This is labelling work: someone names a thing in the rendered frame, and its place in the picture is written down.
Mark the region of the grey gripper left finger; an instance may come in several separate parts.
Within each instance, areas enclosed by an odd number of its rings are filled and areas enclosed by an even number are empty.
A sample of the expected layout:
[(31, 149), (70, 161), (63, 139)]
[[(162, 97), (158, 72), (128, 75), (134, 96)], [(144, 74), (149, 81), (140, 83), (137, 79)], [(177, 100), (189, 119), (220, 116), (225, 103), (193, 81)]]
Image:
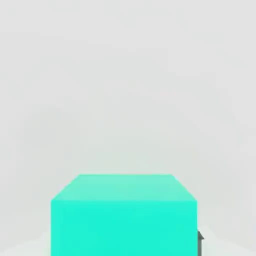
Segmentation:
[(51, 234), (47, 231), (39, 238), (8, 248), (4, 256), (51, 256)]

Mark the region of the small turquoise cube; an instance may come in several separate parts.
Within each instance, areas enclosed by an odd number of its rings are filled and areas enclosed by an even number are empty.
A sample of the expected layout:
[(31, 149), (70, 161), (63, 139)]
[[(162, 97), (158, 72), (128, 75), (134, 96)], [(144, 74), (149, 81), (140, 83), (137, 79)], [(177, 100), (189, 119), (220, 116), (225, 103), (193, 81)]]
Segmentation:
[(50, 205), (50, 256), (198, 256), (198, 204), (170, 174), (81, 174)]

